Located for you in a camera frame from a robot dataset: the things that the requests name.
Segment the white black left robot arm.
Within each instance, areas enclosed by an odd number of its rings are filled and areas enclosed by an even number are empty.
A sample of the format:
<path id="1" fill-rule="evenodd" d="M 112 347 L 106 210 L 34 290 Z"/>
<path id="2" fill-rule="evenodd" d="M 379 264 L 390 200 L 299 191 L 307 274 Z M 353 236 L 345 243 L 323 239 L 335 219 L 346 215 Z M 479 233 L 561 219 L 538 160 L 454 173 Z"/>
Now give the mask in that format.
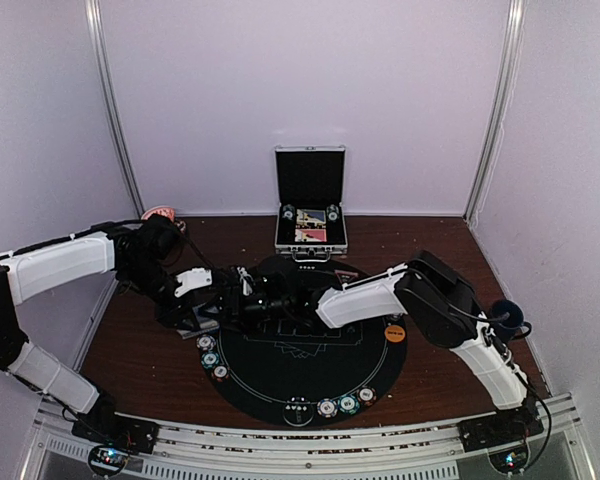
<path id="1" fill-rule="evenodd" d="M 0 371 L 56 400 L 101 443 L 117 442 L 124 424 L 115 415 L 114 400 L 35 344 L 19 316 L 41 314 L 46 305 L 54 306 L 53 319 L 63 313 L 81 315 L 96 295 L 81 294 L 79 287 L 115 276 L 154 303 L 161 325 L 190 336 L 213 332 L 217 321 L 199 319 L 194 312 L 196 291 L 214 279 L 212 266 L 173 274 L 162 264 L 185 237 L 171 219 L 153 214 L 0 253 Z"/>

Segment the green chips front seat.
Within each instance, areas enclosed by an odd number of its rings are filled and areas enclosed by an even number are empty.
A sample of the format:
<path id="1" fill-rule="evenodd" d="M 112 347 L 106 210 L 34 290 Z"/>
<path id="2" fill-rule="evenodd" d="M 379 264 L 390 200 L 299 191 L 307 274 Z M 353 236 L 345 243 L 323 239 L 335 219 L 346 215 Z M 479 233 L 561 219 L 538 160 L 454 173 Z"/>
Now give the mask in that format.
<path id="1" fill-rule="evenodd" d="M 359 411 L 360 403 L 355 395 L 343 395 L 337 400 L 340 412 L 353 415 Z"/>

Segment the blue white chips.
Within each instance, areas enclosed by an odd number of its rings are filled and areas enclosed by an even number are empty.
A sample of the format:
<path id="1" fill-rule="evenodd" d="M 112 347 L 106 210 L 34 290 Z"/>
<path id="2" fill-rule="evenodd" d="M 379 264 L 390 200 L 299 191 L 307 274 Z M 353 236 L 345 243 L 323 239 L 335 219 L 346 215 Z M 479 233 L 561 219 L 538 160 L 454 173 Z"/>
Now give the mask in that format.
<path id="1" fill-rule="evenodd" d="M 337 415 L 339 408 L 336 401 L 325 398 L 317 402 L 316 411 L 321 417 L 329 419 Z"/>
<path id="2" fill-rule="evenodd" d="M 196 338 L 196 346 L 201 352 L 212 351 L 216 346 L 216 339 L 212 335 L 200 335 Z"/>

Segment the clear round dealer button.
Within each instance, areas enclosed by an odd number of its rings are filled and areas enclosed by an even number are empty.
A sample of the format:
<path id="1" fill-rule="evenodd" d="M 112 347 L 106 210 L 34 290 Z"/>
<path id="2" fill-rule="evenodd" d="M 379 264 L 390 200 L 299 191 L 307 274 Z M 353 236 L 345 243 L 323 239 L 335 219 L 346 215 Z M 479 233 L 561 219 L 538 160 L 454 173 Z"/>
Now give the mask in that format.
<path id="1" fill-rule="evenodd" d="M 305 427 L 313 421 L 314 416 L 314 405 L 303 396 L 291 397 L 283 408 L 283 419 L 292 427 Z"/>

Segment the orange big blind button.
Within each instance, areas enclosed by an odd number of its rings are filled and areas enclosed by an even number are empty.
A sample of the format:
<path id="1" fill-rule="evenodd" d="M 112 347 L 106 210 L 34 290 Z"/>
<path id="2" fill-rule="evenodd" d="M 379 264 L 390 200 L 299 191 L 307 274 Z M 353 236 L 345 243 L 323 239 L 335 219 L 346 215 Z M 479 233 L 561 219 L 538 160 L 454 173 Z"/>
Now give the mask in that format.
<path id="1" fill-rule="evenodd" d="M 406 340 L 406 330 L 401 325 L 391 324 L 385 328 L 384 336 L 391 343 L 401 343 Z"/>

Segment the orange chips front seat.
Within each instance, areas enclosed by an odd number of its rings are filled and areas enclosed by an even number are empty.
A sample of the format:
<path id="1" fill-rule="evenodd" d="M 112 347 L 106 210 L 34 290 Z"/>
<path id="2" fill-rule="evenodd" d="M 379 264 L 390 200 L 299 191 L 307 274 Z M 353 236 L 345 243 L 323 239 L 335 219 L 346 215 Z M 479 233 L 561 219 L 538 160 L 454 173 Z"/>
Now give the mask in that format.
<path id="1" fill-rule="evenodd" d="M 371 406 L 377 400 L 376 391 L 369 386 L 363 386 L 357 391 L 357 398 L 361 405 Z"/>

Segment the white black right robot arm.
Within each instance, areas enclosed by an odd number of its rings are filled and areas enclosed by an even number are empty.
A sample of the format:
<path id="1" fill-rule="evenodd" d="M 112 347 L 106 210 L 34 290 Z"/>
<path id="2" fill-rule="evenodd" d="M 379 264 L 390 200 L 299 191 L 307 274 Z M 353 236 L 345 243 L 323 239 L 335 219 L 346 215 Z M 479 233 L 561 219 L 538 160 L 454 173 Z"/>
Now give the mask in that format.
<path id="1" fill-rule="evenodd" d="M 344 283 L 333 273 L 270 257 L 240 275 L 225 311 L 229 324 L 242 331 L 278 318 L 338 329 L 407 315 L 429 343 L 456 354 L 485 387 L 500 412 L 492 423 L 499 440 L 515 440 L 536 413 L 537 394 L 508 347 L 532 331 L 521 308 L 499 300 L 483 311 L 472 285 L 425 250 L 383 273 Z"/>

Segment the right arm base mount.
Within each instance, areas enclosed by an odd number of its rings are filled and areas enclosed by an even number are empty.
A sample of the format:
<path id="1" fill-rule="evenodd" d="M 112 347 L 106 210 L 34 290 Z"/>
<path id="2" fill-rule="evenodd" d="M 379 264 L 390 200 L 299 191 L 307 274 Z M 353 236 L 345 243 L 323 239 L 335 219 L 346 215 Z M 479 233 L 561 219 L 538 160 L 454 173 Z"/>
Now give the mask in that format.
<path id="1" fill-rule="evenodd" d="M 463 420 L 457 424 L 465 452 L 520 442 L 544 431 L 536 403 L 528 396 L 520 407 Z"/>

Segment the red black triangle marker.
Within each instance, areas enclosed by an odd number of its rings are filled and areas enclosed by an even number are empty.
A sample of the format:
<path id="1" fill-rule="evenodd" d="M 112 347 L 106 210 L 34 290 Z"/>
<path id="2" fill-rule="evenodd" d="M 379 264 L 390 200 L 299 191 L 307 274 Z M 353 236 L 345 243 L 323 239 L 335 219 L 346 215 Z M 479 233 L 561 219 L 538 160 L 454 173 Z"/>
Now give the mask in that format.
<path id="1" fill-rule="evenodd" d="M 357 279 L 359 274 L 357 272 L 345 271 L 345 270 L 335 270 L 335 275 L 342 281 L 348 281 L 350 279 Z"/>

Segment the orange chips seat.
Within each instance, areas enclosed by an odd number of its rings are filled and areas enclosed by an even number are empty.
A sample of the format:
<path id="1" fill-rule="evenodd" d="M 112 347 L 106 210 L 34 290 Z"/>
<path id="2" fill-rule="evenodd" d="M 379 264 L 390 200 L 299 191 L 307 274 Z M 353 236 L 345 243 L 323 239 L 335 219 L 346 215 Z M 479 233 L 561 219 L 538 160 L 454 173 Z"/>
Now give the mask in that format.
<path id="1" fill-rule="evenodd" d="M 224 382 L 230 376 L 230 371 L 225 365 L 217 365 L 211 371 L 212 378 L 217 382 Z"/>
<path id="2" fill-rule="evenodd" d="M 361 405 L 371 406 L 377 400 L 376 391 L 369 386 L 363 386 L 357 391 L 357 398 Z"/>

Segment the green chips seat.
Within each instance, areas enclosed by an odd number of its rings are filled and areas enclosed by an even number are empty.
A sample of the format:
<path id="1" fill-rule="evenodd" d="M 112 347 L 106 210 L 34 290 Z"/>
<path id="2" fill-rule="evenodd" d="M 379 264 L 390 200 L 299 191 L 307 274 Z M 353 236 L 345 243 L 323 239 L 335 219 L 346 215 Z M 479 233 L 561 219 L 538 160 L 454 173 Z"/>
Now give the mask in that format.
<path id="1" fill-rule="evenodd" d="M 355 395 L 343 395 L 337 400 L 340 412 L 353 415 L 359 411 L 360 403 Z"/>
<path id="2" fill-rule="evenodd" d="M 213 369 L 220 362 L 220 358 L 217 352 L 207 351 L 201 356 L 201 364 L 204 369 Z"/>

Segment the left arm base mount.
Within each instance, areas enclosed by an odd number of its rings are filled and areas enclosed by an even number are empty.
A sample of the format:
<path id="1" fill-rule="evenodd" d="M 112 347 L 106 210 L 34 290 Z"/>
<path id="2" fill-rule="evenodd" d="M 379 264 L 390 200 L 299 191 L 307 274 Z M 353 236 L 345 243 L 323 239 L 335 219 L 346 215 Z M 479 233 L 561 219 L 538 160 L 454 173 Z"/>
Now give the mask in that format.
<path id="1" fill-rule="evenodd" d="M 72 415 L 74 436 L 132 454 L 153 452 L 159 425 L 118 414 L 115 400 L 108 392 L 99 389 L 94 406 L 86 413 L 78 413 L 60 400 L 58 403 L 63 407 L 62 414 Z"/>

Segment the grey blue card deck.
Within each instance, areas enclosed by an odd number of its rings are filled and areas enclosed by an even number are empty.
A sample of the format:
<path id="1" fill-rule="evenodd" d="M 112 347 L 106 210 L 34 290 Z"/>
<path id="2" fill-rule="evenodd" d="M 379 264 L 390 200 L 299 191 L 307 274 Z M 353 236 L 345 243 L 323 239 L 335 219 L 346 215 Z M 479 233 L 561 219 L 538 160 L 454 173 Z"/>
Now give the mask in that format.
<path id="1" fill-rule="evenodd" d="M 178 322 L 176 331 L 187 340 L 216 332 L 219 327 L 220 324 L 216 319 L 209 317 L 200 306 L 196 306 Z"/>

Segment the blue white chips front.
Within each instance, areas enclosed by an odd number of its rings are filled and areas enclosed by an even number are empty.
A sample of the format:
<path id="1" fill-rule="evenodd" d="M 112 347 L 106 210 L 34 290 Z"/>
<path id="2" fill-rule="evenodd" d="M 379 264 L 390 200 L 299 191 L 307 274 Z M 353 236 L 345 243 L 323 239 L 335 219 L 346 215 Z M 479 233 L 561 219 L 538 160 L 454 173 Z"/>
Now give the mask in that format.
<path id="1" fill-rule="evenodd" d="M 317 402 L 316 411 L 321 417 L 329 419 L 337 415 L 339 408 L 336 401 L 325 398 Z"/>

